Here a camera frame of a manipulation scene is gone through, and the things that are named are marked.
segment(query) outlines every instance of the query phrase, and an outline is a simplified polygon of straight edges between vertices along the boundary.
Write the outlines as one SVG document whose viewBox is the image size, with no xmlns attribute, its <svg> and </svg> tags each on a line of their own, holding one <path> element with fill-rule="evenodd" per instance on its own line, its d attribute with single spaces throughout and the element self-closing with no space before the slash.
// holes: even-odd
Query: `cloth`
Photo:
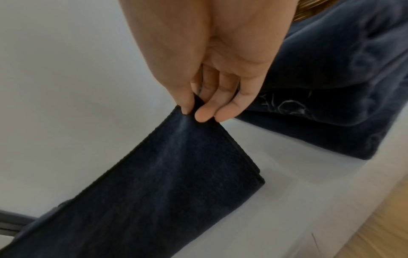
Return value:
<svg viewBox="0 0 408 258">
<path fill-rule="evenodd" d="M 408 100 L 408 1 L 341 0 L 294 23 L 239 118 L 371 158 Z"/>
<path fill-rule="evenodd" d="M 174 111 L 1 258 L 168 258 L 262 185 L 259 169 L 214 119 Z"/>
</svg>

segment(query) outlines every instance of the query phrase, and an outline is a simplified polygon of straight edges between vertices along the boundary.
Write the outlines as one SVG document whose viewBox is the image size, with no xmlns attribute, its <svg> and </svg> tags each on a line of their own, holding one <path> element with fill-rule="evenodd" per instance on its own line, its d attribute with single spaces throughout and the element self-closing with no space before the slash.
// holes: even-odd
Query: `human hand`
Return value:
<svg viewBox="0 0 408 258">
<path fill-rule="evenodd" d="M 297 0 L 120 1 L 152 74 L 182 112 L 192 110 L 193 92 L 204 100 L 195 114 L 199 122 L 213 116 L 218 122 L 228 120 L 251 104 L 297 4 Z"/>
</svg>

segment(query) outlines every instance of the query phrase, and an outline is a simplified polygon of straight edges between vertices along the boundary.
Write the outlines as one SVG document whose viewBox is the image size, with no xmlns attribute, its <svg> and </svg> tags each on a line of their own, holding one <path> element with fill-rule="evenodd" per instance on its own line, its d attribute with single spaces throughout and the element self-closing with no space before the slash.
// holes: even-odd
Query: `navy blue fabric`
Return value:
<svg viewBox="0 0 408 258">
<path fill-rule="evenodd" d="M 176 107 L 124 159 L 0 257 L 168 258 L 263 184 L 219 123 L 200 124 Z"/>
<path fill-rule="evenodd" d="M 341 0 L 291 26 L 239 118 L 371 158 L 408 99 L 408 1 Z"/>
</svg>

